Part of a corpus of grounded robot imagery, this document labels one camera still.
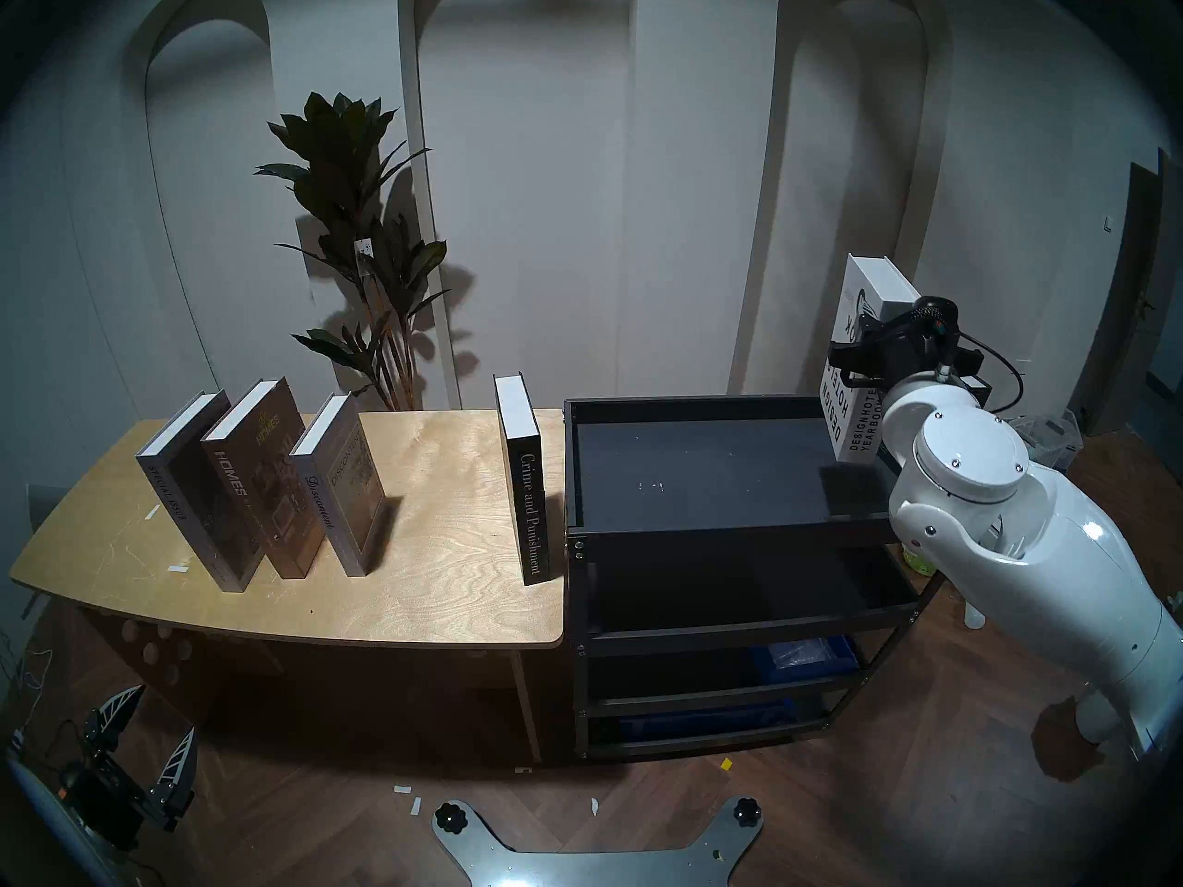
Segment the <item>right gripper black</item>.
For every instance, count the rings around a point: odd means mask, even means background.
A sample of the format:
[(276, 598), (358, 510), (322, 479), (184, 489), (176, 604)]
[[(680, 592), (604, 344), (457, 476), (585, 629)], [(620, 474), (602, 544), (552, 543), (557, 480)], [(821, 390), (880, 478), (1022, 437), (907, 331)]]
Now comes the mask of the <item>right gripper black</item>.
[(874, 339), (829, 343), (829, 365), (841, 382), (899, 384), (922, 373), (976, 377), (982, 351), (959, 347), (959, 310), (939, 296), (918, 298), (909, 311), (877, 329)]

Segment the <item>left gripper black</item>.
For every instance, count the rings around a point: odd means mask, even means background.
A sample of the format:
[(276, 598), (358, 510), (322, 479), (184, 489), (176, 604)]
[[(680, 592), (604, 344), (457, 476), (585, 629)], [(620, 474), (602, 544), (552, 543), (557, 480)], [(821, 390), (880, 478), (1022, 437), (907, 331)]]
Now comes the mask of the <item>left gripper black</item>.
[[(90, 711), (83, 727), (83, 751), (114, 752), (144, 692), (144, 685), (128, 687)], [(91, 762), (67, 762), (62, 770), (62, 799), (114, 849), (132, 852), (144, 822), (162, 831), (176, 830), (195, 796), (196, 765), (198, 734), (189, 729), (150, 789), (138, 786), (110, 756), (102, 753)]]

